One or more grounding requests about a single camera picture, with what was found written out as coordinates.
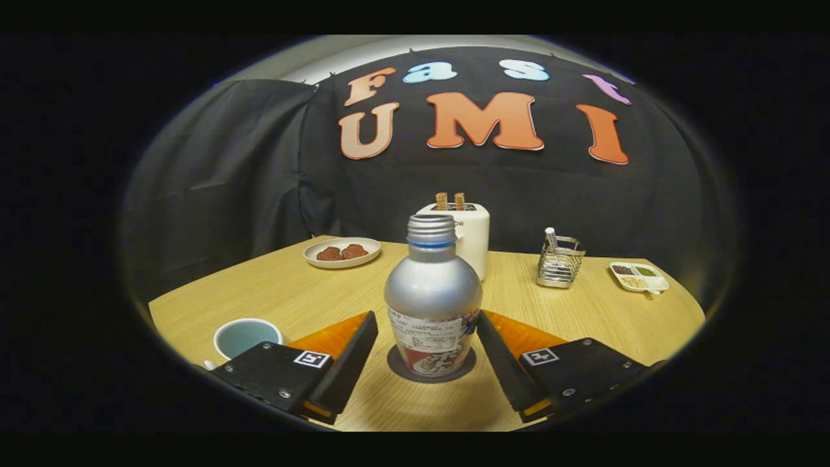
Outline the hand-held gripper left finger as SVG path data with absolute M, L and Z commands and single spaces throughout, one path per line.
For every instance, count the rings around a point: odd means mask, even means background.
M 211 375 L 279 411 L 334 424 L 376 338 L 375 313 L 366 311 L 288 345 L 255 343 Z

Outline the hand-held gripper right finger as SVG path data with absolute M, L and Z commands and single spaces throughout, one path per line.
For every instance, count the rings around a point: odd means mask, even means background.
M 593 337 L 567 341 L 483 310 L 477 334 L 504 395 L 522 422 L 565 416 L 644 379 L 641 364 Z

